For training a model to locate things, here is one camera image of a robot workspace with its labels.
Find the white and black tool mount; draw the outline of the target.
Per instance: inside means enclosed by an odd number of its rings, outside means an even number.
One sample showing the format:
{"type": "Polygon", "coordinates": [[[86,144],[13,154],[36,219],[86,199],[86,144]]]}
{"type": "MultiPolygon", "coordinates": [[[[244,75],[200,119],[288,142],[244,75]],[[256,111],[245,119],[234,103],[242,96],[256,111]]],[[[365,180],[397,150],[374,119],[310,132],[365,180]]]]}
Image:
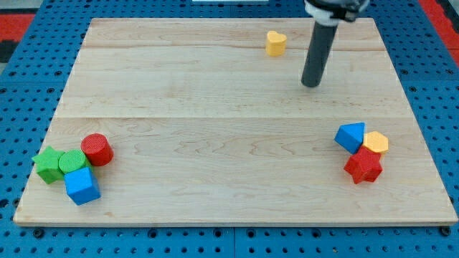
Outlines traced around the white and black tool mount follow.
{"type": "Polygon", "coordinates": [[[335,27],[340,21],[355,22],[369,0],[304,0],[305,11],[320,25],[335,27]]]}

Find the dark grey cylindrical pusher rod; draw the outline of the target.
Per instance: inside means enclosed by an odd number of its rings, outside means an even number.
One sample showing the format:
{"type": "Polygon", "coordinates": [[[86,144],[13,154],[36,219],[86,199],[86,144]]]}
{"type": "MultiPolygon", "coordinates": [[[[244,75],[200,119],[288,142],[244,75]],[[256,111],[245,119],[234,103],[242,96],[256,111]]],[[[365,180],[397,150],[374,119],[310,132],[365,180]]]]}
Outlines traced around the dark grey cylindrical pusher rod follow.
{"type": "Polygon", "coordinates": [[[337,30],[335,26],[314,23],[301,82],[306,87],[320,85],[337,30]]]}

